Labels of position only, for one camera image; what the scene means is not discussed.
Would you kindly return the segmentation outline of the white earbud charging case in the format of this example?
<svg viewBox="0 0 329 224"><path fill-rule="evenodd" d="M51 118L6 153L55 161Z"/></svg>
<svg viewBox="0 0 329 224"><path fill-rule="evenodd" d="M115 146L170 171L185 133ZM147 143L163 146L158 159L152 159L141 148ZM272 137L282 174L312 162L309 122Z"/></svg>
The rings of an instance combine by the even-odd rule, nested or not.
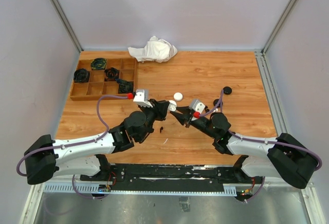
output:
<svg viewBox="0 0 329 224"><path fill-rule="evenodd" d="M174 100L169 100L169 106L168 106L168 110L169 111L176 111L177 109L177 103Z"/></svg>

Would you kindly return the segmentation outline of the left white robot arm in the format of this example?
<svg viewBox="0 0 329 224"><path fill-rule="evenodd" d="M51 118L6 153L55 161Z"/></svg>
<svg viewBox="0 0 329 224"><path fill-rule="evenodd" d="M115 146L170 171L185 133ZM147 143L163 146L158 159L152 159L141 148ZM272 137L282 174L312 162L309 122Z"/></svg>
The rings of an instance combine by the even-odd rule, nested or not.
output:
<svg viewBox="0 0 329 224"><path fill-rule="evenodd" d="M85 175L103 181L110 175L106 155L142 143L153 133L154 122L165 120L169 105L165 100L140 102L140 110L132 112L118 126L89 137L53 140L50 134L42 135L24 152L16 171L27 178L29 185L62 175Z"/></svg>

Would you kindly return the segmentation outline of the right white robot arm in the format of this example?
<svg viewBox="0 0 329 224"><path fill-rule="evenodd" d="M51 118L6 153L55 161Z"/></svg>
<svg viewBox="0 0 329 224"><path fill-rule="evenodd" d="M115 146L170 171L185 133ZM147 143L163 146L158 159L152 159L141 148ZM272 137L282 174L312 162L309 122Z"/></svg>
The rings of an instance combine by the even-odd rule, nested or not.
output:
<svg viewBox="0 0 329 224"><path fill-rule="evenodd" d="M244 183L251 177L276 177L291 186L304 189L311 176L322 166L315 153L288 133L259 138L234 133L221 112L202 116L191 107L178 107L171 114L185 127L192 126L213 139L215 149L226 155L238 155L233 177Z"/></svg>

